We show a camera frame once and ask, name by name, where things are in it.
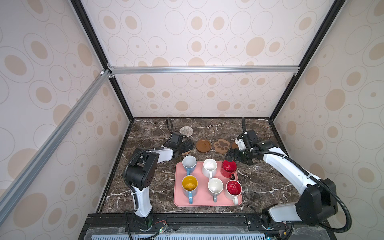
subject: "red mug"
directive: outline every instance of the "red mug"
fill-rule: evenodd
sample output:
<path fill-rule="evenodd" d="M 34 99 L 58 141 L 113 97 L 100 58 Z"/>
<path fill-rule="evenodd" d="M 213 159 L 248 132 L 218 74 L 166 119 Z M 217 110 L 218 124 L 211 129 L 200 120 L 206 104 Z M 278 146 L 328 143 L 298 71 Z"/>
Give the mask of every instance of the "red mug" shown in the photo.
<path fill-rule="evenodd" d="M 229 162 L 227 160 L 224 160 L 221 164 L 221 175 L 224 177 L 229 177 L 231 180 L 235 180 L 235 172 L 237 169 L 237 165 L 235 161 Z"/>

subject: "wallpaper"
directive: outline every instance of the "wallpaper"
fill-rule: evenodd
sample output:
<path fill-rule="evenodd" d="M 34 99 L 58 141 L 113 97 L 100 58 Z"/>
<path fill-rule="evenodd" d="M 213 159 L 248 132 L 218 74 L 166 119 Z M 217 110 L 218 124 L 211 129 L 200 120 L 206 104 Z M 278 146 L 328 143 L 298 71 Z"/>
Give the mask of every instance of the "wallpaper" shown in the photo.
<path fill-rule="evenodd" d="M 297 65 L 333 0 L 83 0 L 113 66 Z"/>
<path fill-rule="evenodd" d="M 384 235 L 383 63 L 384 0 L 350 1 L 275 120 L 289 154 L 349 208 L 339 240 Z M 344 226 L 343 211 L 329 222 Z"/>
<path fill-rule="evenodd" d="M 0 197 L 99 75 L 65 0 L 0 1 Z"/>
<path fill-rule="evenodd" d="M 77 240 L 128 127 L 104 83 L 0 227 L 0 240 Z"/>
<path fill-rule="evenodd" d="M 116 74 L 134 117 L 269 117 L 293 73 Z"/>

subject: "tray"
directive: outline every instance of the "tray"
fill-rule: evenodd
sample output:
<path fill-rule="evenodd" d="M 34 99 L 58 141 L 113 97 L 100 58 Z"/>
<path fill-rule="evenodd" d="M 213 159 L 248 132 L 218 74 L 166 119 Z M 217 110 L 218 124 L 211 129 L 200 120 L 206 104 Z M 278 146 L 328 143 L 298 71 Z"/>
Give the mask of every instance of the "tray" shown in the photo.
<path fill-rule="evenodd" d="M 196 177 L 198 181 L 197 194 L 196 196 L 193 197 L 192 204 L 189 204 L 189 200 L 184 195 L 183 187 L 181 185 L 181 181 L 187 175 L 187 171 L 184 169 L 182 162 L 179 162 L 176 165 L 175 191 L 173 195 L 173 203 L 178 207 L 235 206 L 233 201 L 228 199 L 225 196 L 224 190 L 220 193 L 220 195 L 217 196 L 217 202 L 214 202 L 214 199 L 209 194 L 209 190 L 208 190 L 209 179 L 206 176 L 204 176 L 202 173 L 203 163 L 204 161 L 198 161 L 196 164 L 195 170 L 191 174 L 192 176 Z M 216 163 L 217 163 L 217 173 L 214 177 L 220 179 L 223 182 L 224 188 L 225 188 L 227 182 L 230 179 L 227 177 L 224 177 L 220 173 L 222 161 L 216 161 Z M 237 172 L 235 172 L 235 180 L 238 181 Z M 240 205 L 243 202 L 243 198 L 241 194 L 238 196 L 238 200 L 239 200 L 238 205 Z"/>

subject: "black frame post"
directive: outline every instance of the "black frame post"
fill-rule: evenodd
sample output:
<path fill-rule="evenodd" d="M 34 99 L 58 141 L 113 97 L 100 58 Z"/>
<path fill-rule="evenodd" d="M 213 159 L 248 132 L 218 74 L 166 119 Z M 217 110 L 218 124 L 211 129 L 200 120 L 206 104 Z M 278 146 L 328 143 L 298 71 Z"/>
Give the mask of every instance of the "black frame post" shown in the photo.
<path fill-rule="evenodd" d="M 336 18 L 337 14 L 339 13 L 341 7 L 343 6 L 344 2 L 346 0 L 335 0 L 328 11 L 327 15 L 324 18 L 323 23 L 321 24 L 319 30 L 317 31 L 315 37 L 313 38 L 312 43 L 310 44 L 307 52 L 305 53 L 303 59 L 301 60 L 299 64 L 299 71 L 296 75 L 294 75 L 288 84 L 287 88 L 285 89 L 283 95 L 281 96 L 279 102 L 277 103 L 275 109 L 272 112 L 272 115 L 270 116 L 271 121 L 274 121 L 277 117 L 277 114 L 279 114 L 281 108 L 283 107 L 285 101 L 288 99 L 289 95 L 291 94 L 293 88 L 295 87 L 297 81 L 303 74 L 305 68 L 307 67 L 308 63 L 310 62 L 311 58 L 313 57 L 314 53 L 316 52 L 317 48 L 319 47 L 321 41 L 323 40 L 324 36 L 328 32 L 329 28 L 331 27 L 333 20 Z"/>
<path fill-rule="evenodd" d="M 93 30 L 91 21 L 89 20 L 88 15 L 85 12 L 83 4 L 81 3 L 80 0 L 71 0 L 71 3 L 73 5 L 73 8 L 75 9 L 79 19 L 80 19 L 81 24 L 84 27 L 84 30 L 85 30 L 92 46 L 93 46 L 93 49 L 95 50 L 95 52 L 96 52 L 96 54 L 97 54 L 97 56 L 101 62 L 101 65 L 103 66 L 104 69 L 109 69 L 108 59 L 104 54 L 103 48 L 101 47 L 101 44 L 99 42 L 99 39 L 96 36 L 95 31 Z M 134 120 L 134 117 L 133 117 L 133 115 L 132 115 L 132 113 L 128 107 L 127 101 L 125 101 L 125 98 L 122 94 L 122 91 L 120 89 L 120 86 L 119 86 L 115 76 L 114 75 L 112 75 L 112 76 L 113 77 L 110 78 L 109 81 L 111 82 L 111 85 L 112 85 L 114 91 L 116 92 L 116 95 L 119 98 L 119 101 L 120 101 L 120 103 L 124 109 L 124 112 L 127 114 L 129 121 L 132 122 Z"/>

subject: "mug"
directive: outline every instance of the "mug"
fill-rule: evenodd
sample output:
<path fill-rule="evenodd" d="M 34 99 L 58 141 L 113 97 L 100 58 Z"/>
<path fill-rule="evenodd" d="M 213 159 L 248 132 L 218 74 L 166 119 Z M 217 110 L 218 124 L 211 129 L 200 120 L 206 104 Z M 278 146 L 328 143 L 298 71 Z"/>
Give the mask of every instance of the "mug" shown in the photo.
<path fill-rule="evenodd" d="M 203 163 L 203 175 L 212 179 L 217 173 L 217 163 L 212 158 L 208 158 Z"/>
<path fill-rule="evenodd" d="M 223 191 L 223 182 L 218 178 L 212 178 L 208 182 L 208 190 L 211 196 L 214 197 L 214 202 L 217 202 L 217 196 Z"/>
<path fill-rule="evenodd" d="M 185 176 L 181 182 L 184 195 L 189 198 L 189 204 L 193 203 L 193 197 L 197 194 L 197 179 L 192 175 Z"/>
<path fill-rule="evenodd" d="M 197 161 L 194 156 L 189 155 L 183 158 L 183 167 L 187 171 L 187 176 L 193 173 L 193 171 L 196 168 L 196 164 L 197 164 Z"/>
<path fill-rule="evenodd" d="M 235 180 L 235 172 L 237 169 L 237 165 L 235 161 L 229 162 L 227 160 L 224 160 L 221 164 L 221 175 L 224 177 L 229 177 L 231 180 Z"/>
<path fill-rule="evenodd" d="M 241 184 L 236 180 L 230 180 L 225 186 L 224 194 L 228 199 L 231 199 L 235 205 L 238 205 L 238 196 L 241 194 L 241 191 Z"/>

